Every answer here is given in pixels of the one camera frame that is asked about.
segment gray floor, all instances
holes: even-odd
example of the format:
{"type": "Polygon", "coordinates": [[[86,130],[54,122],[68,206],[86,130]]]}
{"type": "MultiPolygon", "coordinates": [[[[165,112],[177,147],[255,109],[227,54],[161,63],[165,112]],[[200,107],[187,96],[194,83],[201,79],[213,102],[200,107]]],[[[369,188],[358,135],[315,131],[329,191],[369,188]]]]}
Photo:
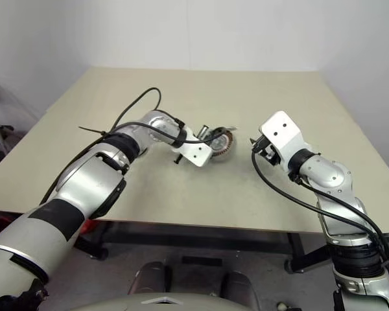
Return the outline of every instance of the gray floor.
{"type": "MultiPolygon", "coordinates": [[[[304,235],[302,238],[308,251],[323,244],[322,236],[304,235]]],[[[42,303],[40,310],[69,310],[126,295],[136,271],[144,263],[160,260],[173,265],[183,255],[221,258],[227,269],[249,276],[259,296],[261,310],[276,310],[278,301],[286,301],[303,310],[333,309],[335,282],[330,265],[289,275],[283,269],[286,255],[128,244],[109,244],[108,247],[110,257],[104,262],[91,260],[84,253],[72,250],[49,283],[50,297],[42,303]]],[[[188,274],[180,275],[180,280],[189,277],[187,270],[183,273],[188,274]]]]}

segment beige tabletop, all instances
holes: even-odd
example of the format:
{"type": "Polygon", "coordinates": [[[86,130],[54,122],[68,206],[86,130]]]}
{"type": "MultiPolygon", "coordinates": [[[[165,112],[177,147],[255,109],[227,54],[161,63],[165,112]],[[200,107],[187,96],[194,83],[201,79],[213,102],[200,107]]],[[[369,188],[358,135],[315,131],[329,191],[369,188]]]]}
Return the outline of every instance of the beige tabletop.
{"type": "MultiPolygon", "coordinates": [[[[305,140],[353,173],[355,194],[368,214],[389,232],[389,168],[318,73],[207,72],[90,69],[0,163],[0,210],[36,207],[65,164],[98,137],[78,126],[107,130],[117,115],[150,86],[163,92],[160,109],[194,132],[236,126],[232,157],[198,168],[159,143],[131,166],[127,186],[103,217],[107,220],[321,232],[317,216],[270,190],[253,170],[249,137],[277,110],[286,111],[305,140]]],[[[154,107],[144,98],[124,120],[154,107]]],[[[285,191],[315,203],[279,167],[260,161],[263,172],[285,191]]]]}

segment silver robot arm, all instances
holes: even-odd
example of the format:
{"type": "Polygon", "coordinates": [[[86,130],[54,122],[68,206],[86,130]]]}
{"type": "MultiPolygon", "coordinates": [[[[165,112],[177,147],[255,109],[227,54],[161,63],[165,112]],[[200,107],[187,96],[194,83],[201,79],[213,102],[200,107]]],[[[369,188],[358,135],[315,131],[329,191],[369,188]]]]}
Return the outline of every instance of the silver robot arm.
{"type": "Polygon", "coordinates": [[[164,111],[150,111],[139,122],[177,138],[141,125],[118,127],[63,171],[49,201],[0,233],[0,310],[7,300],[15,306],[43,300],[43,285],[72,248],[82,224],[109,211],[125,188],[129,166],[150,145],[167,143],[199,167],[212,156],[205,143],[183,143],[198,139],[164,111]]]}
{"type": "MultiPolygon", "coordinates": [[[[353,193],[351,171],[313,153],[284,111],[271,116],[259,131],[262,136],[253,143],[255,153],[273,165],[280,164],[292,181],[306,182],[318,190],[319,209],[372,230],[359,215],[323,195],[334,196],[366,214],[363,203],[353,193]]],[[[321,214],[319,217],[338,285],[333,294],[335,310],[389,311],[389,272],[369,235],[339,220],[321,214]]]]}

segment white wall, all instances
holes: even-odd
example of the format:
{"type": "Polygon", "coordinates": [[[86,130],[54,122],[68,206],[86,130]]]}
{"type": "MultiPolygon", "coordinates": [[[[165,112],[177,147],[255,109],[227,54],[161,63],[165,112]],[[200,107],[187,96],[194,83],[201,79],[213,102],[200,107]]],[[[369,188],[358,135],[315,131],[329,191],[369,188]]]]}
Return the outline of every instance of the white wall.
{"type": "MultiPolygon", "coordinates": [[[[39,0],[11,2],[23,3],[17,6],[28,16],[32,15],[32,7],[26,10],[24,3],[43,3],[39,0]]],[[[36,73],[35,80],[47,77],[41,84],[47,92],[38,97],[40,100],[32,98],[38,89],[33,83],[22,87],[26,92],[23,102],[36,109],[38,115],[49,101],[63,93],[66,82],[71,83],[75,74],[83,70],[83,63],[110,67],[321,70],[389,165],[389,0],[45,3],[36,11],[49,11],[50,6],[57,6],[64,14],[59,18],[37,17],[36,24],[30,27],[47,28],[56,38],[60,51],[48,49],[43,43],[46,36],[38,34],[32,38],[31,46],[35,46],[35,41],[42,42],[40,49],[49,55],[40,55],[43,58],[35,55],[30,63],[23,64],[22,70],[16,66],[11,71],[23,76],[22,71],[33,67],[42,74],[36,73]],[[64,63],[61,57],[68,60],[68,66],[61,67],[64,63]]],[[[12,33],[19,36],[24,19],[18,21],[12,33]]],[[[13,41],[11,46],[19,57],[13,41]]],[[[13,57],[7,47],[1,47],[0,56],[1,53],[6,54],[7,60],[13,57]]]]}
{"type": "Polygon", "coordinates": [[[0,0],[0,124],[29,130],[80,77],[67,1],[0,0]]]}

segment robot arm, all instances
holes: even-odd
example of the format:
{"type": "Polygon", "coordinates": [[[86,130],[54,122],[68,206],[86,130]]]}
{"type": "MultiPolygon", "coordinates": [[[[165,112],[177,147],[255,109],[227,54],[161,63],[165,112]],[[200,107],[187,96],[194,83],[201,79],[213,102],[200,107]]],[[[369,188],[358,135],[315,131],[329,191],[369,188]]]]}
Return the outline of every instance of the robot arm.
{"type": "MultiPolygon", "coordinates": [[[[254,153],[273,165],[280,164],[292,181],[304,180],[316,189],[319,209],[372,230],[359,215],[325,196],[334,196],[366,214],[362,202],[353,194],[351,171],[312,152],[300,129],[284,111],[271,116],[259,131],[262,136],[253,142],[254,153]]],[[[338,285],[335,310],[389,311],[389,272],[381,261],[378,246],[360,228],[319,215],[338,285]]]]}
{"type": "Polygon", "coordinates": [[[48,202],[0,233],[0,310],[5,301],[6,306],[11,301],[19,306],[21,301],[38,305],[43,300],[47,295],[43,285],[72,248],[82,224],[109,211],[126,186],[128,168],[152,144],[167,143],[199,167],[212,156],[212,148],[205,143],[185,143],[199,140],[164,111],[150,111],[134,123],[140,125],[117,127],[70,164],[48,202]]]}

